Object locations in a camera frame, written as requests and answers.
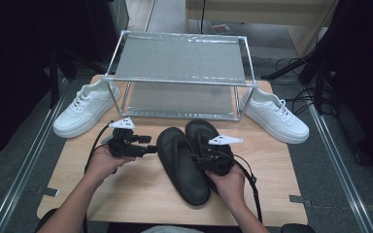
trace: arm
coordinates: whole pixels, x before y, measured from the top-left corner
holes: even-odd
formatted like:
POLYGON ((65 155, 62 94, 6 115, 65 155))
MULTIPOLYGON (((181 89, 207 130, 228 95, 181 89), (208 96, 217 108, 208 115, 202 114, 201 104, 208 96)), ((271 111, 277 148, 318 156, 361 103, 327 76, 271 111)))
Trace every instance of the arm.
POLYGON ((206 171, 206 174, 214 181, 220 194, 220 198, 225 202, 229 211, 238 222, 242 232, 269 232, 245 203, 245 176, 237 165, 234 165, 229 173, 223 177, 209 171, 206 171))
POLYGON ((79 232, 93 193, 118 167, 133 160, 112 157, 106 146, 96 149, 80 182, 39 232, 79 232))

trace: hand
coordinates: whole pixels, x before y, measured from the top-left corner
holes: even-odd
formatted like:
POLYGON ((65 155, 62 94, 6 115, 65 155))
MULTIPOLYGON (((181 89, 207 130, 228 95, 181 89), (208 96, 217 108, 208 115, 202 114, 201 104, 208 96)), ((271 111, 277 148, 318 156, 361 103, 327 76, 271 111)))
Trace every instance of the hand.
POLYGON ((238 165, 232 166, 225 176, 219 176, 210 171, 205 171, 205 173, 213 180, 220 197, 228 206, 234 201, 244 201, 245 176, 238 165))
POLYGON ((85 177, 90 178, 94 182, 102 183, 114 173, 118 167, 134 160, 135 157, 113 157, 107 145, 101 146, 93 152, 85 177))

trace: person's left hand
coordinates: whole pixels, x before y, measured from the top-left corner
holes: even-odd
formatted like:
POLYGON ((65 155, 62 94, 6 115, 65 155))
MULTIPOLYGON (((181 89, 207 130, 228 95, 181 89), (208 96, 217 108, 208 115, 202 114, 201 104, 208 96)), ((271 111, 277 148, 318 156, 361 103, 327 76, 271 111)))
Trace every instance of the person's left hand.
POLYGON ((104 145, 93 152, 85 176, 91 178, 95 182, 102 183, 114 173, 118 167, 134 160, 135 157, 113 157, 108 150, 108 146, 104 145))

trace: white sneaker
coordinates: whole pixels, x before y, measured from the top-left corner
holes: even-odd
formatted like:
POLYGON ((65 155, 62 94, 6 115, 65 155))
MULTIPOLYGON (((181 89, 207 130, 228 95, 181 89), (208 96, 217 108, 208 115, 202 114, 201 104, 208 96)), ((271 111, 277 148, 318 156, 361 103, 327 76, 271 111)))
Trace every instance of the white sneaker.
MULTIPOLYGON (((114 82, 109 83, 115 100, 119 99, 119 90, 114 82)), ((114 100, 106 86, 99 80, 86 84, 77 92, 77 97, 53 123, 53 131, 62 138, 77 137, 91 129, 98 120, 114 105, 114 100)))
MULTIPOLYGON (((251 94, 247 91, 240 101, 242 110, 251 94)), ((272 137, 288 144, 305 142, 310 135, 310 129, 286 107, 286 101, 276 95, 254 88, 254 94, 248 103, 245 115, 258 123, 272 137)))

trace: black flip-flop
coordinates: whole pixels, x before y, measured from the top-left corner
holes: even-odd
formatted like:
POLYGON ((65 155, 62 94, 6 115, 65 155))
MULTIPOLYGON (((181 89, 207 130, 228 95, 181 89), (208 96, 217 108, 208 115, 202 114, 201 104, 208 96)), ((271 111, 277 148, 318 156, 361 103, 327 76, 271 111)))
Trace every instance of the black flip-flop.
MULTIPOLYGON (((201 158, 197 160, 198 167, 201 169, 216 171, 220 176, 226 175, 234 165, 233 153, 229 145, 210 145, 208 142, 219 136, 219 132, 210 122, 196 119, 190 121, 186 125, 186 136, 192 143, 197 155, 201 158), (213 161, 205 161, 209 158, 214 158, 214 154, 218 157, 213 161)), ((214 182, 207 178, 208 184, 214 192, 217 187, 214 182)))
POLYGON ((156 145, 165 172, 183 199, 192 206, 205 204, 210 188, 192 160, 194 150, 184 132, 176 127, 167 128, 159 134, 156 145))

